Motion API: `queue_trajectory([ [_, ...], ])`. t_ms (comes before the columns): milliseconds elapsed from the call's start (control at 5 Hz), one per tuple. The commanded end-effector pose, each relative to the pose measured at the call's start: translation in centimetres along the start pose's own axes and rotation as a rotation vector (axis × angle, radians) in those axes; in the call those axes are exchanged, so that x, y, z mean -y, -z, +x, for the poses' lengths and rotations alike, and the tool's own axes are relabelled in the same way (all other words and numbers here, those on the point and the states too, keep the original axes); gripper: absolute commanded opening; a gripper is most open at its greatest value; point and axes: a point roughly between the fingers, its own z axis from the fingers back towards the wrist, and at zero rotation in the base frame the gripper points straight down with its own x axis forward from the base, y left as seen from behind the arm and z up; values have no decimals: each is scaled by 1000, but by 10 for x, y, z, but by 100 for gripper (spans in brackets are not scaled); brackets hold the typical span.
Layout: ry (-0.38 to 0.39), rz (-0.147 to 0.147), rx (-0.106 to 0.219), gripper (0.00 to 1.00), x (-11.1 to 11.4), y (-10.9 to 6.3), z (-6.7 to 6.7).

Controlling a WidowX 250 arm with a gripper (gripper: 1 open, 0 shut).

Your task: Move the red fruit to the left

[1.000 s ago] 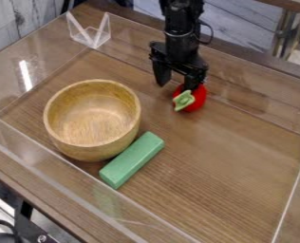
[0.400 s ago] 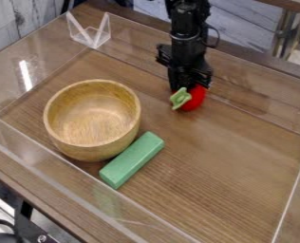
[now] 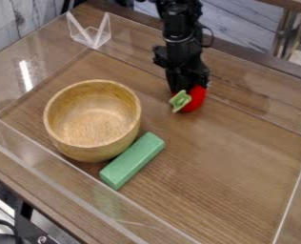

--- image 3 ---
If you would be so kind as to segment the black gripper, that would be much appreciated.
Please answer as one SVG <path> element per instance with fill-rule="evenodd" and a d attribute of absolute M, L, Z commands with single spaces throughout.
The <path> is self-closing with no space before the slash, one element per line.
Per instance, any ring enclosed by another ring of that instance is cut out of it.
<path fill-rule="evenodd" d="M 152 47 L 152 63 L 164 69 L 171 93 L 181 89 L 189 92 L 195 85 L 207 85 L 209 68 L 201 60 L 203 48 L 207 45 L 201 37 L 165 41 L 164 46 Z"/>

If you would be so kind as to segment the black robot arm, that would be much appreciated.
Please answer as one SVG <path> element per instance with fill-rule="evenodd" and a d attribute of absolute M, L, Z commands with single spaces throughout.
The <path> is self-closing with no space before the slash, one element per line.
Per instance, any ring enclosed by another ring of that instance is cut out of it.
<path fill-rule="evenodd" d="M 205 89 L 209 68 L 201 53 L 212 40 L 203 43 L 203 29 L 209 31 L 199 21 L 203 5 L 199 0 L 155 0 L 155 6 L 163 22 L 164 45 L 152 47 L 152 63 L 165 72 L 171 93 L 189 92 L 195 86 Z"/>

